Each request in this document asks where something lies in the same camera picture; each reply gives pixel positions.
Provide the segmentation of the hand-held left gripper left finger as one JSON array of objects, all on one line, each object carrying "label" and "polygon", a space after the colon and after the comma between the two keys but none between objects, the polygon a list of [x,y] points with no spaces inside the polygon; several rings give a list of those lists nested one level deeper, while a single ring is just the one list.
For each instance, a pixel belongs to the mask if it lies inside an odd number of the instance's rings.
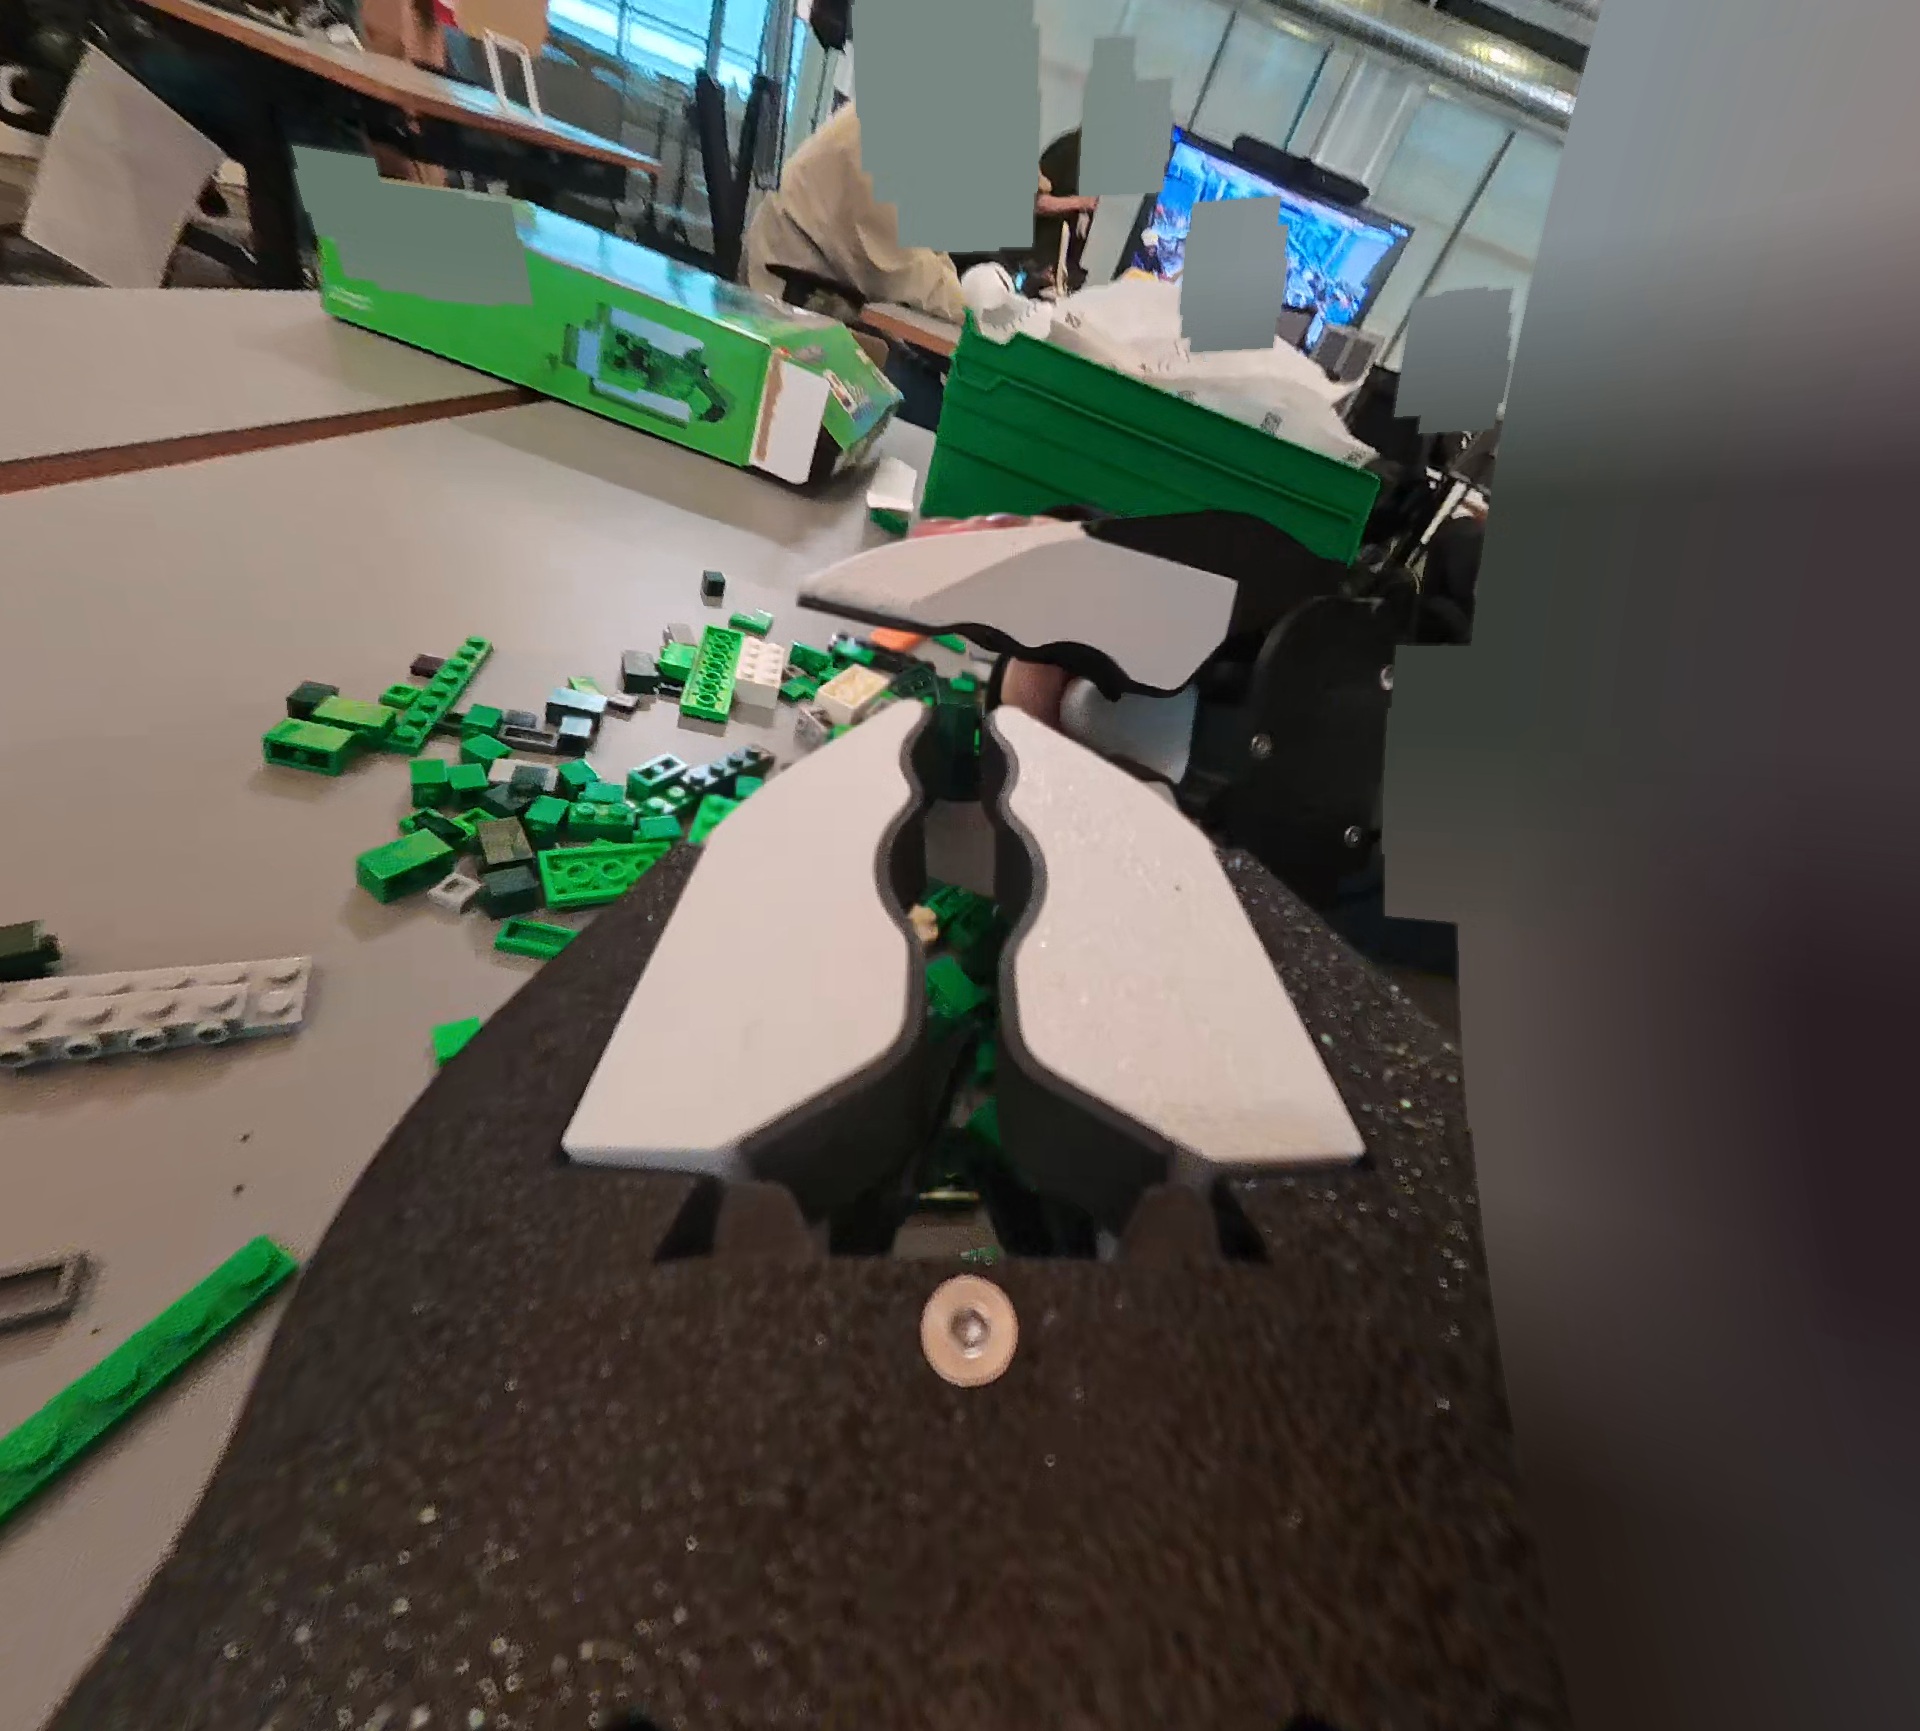
[{"label": "hand-held left gripper left finger", "polygon": [[561,1134],[576,1168],[779,1186],[807,1224],[932,1128],[916,746],[890,704],[707,834]]}]

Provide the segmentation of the brown-top table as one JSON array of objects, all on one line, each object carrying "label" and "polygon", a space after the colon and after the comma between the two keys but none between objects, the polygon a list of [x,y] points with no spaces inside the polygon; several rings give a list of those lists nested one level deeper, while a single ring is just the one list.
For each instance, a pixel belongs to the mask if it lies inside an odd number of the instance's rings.
[{"label": "brown-top table", "polygon": [[84,41],[173,106],[246,176],[251,278],[306,286],[293,150],[396,150],[558,208],[618,200],[659,162],[412,64],[198,0],[61,0]]}]

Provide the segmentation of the green long flat plate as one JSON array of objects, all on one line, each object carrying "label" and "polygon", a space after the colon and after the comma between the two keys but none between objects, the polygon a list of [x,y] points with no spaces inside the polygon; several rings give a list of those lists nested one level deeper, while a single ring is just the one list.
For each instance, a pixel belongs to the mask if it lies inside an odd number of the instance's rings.
[{"label": "green long flat plate", "polygon": [[302,1264],[257,1236],[121,1340],[1,1440],[1,1526],[71,1474],[133,1412],[287,1286]]}]

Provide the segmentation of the grey frame piece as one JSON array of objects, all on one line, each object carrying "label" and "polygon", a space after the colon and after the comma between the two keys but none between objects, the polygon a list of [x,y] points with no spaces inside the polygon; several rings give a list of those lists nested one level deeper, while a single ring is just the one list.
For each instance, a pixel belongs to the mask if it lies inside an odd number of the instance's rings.
[{"label": "grey frame piece", "polygon": [[90,1258],[63,1252],[25,1264],[1,1266],[1,1334],[67,1320],[84,1298]]}]

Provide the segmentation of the pile of green toy bricks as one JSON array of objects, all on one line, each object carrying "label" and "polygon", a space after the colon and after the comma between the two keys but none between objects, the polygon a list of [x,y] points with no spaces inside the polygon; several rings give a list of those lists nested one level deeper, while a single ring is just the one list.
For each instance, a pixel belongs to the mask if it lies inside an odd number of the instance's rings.
[{"label": "pile of green toy bricks", "polygon": [[[595,912],[616,906],[675,848],[703,846],[778,772],[775,754],[757,744],[707,764],[659,754],[616,780],[573,754],[603,712],[630,710],[637,692],[681,694],[699,638],[672,630],[657,656],[628,654],[622,692],[568,682],[543,726],[530,712],[488,704],[456,710],[416,756],[380,748],[391,720],[378,698],[354,700],[306,682],[261,734],[260,760],[273,776],[321,780],[383,756],[403,764],[407,796],[393,838],[355,862],[358,886],[376,902],[434,896],[452,910],[480,910],[495,928],[540,912]],[[906,704],[928,710],[924,794],[975,796],[987,706],[978,664],[944,678],[912,650],[893,654],[850,638],[828,648],[797,644],[779,688],[779,706],[796,710],[793,746],[847,732],[830,728],[811,704],[815,688],[847,664],[890,678],[885,698],[862,720]]]}]

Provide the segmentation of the green narrow plate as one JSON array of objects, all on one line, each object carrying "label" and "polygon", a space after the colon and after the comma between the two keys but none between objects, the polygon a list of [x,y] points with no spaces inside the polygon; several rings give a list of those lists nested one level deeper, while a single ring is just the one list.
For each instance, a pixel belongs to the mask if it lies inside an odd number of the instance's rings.
[{"label": "green narrow plate", "polygon": [[382,690],[378,704],[391,724],[380,736],[380,748],[403,756],[420,754],[423,744],[444,730],[450,714],[461,706],[492,650],[490,640],[471,636],[425,678],[410,678],[406,684]]}]

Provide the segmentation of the green long plate with holes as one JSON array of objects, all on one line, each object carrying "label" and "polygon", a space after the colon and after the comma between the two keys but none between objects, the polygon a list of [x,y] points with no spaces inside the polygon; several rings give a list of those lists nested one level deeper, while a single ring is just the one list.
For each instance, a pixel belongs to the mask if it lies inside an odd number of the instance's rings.
[{"label": "green long plate with holes", "polygon": [[679,714],[687,722],[724,728],[733,706],[733,688],[746,634],[729,626],[706,626],[685,668]]}]

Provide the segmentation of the grey desk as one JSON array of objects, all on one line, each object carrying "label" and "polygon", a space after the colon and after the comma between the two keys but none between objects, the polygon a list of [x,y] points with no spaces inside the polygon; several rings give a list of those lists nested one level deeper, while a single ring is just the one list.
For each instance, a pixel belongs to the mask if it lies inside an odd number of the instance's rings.
[{"label": "grey desk", "polygon": [[[380,908],[406,772],[273,778],[297,680],[467,636],[530,700],[852,510],[510,410],[3,498],[3,914],[78,970],[309,954],[304,1034],[3,1084],[3,1422],[266,1234],[297,1284],[3,1536],[3,1728],[1547,1728],[1452,1036],[1234,886],[1367,1142],[1113,1262],[836,1258],[563,1168],[685,860],[548,966]],[[444,1070],[435,1024],[480,1018]]]}]

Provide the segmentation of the computer monitor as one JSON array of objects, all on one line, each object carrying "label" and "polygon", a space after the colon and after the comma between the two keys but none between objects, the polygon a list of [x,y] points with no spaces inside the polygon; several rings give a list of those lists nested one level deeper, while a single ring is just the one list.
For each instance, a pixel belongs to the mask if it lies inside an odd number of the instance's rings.
[{"label": "computer monitor", "polygon": [[1173,126],[1158,196],[1141,202],[1121,270],[1181,276],[1192,208],[1268,200],[1287,232],[1280,336],[1314,352],[1326,330],[1356,330],[1374,308],[1412,230],[1367,206],[1364,184],[1252,136],[1230,146]]}]

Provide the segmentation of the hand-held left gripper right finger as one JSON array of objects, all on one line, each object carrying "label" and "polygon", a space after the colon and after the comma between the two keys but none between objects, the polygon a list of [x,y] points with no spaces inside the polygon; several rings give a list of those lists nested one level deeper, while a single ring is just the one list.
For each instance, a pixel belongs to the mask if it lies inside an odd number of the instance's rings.
[{"label": "hand-held left gripper right finger", "polygon": [[1167,798],[999,708],[979,800],[1008,920],[997,1134],[1023,1184],[1117,1238],[1158,1188],[1364,1160],[1222,858]]}]

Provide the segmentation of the green cardboard toy box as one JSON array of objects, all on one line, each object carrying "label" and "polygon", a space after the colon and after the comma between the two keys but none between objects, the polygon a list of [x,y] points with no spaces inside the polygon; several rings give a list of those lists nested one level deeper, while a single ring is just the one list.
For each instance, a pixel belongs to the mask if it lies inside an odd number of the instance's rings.
[{"label": "green cardboard toy box", "polygon": [[869,462],[900,412],[895,384],[836,320],[546,208],[452,200],[421,256],[320,238],[324,310],[799,492]]}]

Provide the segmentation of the white leaning panel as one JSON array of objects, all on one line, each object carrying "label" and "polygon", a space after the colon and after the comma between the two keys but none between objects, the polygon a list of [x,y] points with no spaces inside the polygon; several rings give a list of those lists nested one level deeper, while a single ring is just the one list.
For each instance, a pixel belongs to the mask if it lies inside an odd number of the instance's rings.
[{"label": "white leaning panel", "polygon": [[157,290],[225,156],[88,49],[36,166],[19,236],[107,290]]}]

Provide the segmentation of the light grey long plate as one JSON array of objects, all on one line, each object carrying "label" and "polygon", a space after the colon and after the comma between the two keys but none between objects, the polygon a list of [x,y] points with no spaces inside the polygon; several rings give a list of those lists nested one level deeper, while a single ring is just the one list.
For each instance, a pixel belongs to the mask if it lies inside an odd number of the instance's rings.
[{"label": "light grey long plate", "polygon": [[282,956],[193,968],[43,976],[1,988],[1,1070],[227,1048],[291,1036],[316,966]]}]

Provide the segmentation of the white plastic bags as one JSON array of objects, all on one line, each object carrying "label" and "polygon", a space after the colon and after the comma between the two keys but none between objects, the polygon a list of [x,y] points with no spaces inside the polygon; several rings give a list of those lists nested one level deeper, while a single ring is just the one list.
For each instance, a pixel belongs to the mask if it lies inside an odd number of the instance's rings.
[{"label": "white plastic bags", "polygon": [[1353,468],[1379,464],[1379,454],[1345,420],[1358,382],[1334,382],[1314,358],[1282,340],[1261,350],[1192,350],[1180,332],[1175,284],[1128,276],[1061,302],[1032,300],[999,264],[981,262],[957,280],[957,296],[993,352],[1008,354],[1013,342],[1027,340],[1193,400],[1283,444]]}]

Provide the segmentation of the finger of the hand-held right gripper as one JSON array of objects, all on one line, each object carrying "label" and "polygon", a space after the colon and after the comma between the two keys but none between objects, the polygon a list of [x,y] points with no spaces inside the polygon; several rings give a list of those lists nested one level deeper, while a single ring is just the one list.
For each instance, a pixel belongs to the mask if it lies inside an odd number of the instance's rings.
[{"label": "finger of the hand-held right gripper", "polygon": [[1052,664],[1102,694],[1173,696],[1227,642],[1234,578],[1033,520],[855,552],[797,586],[805,610]]}]

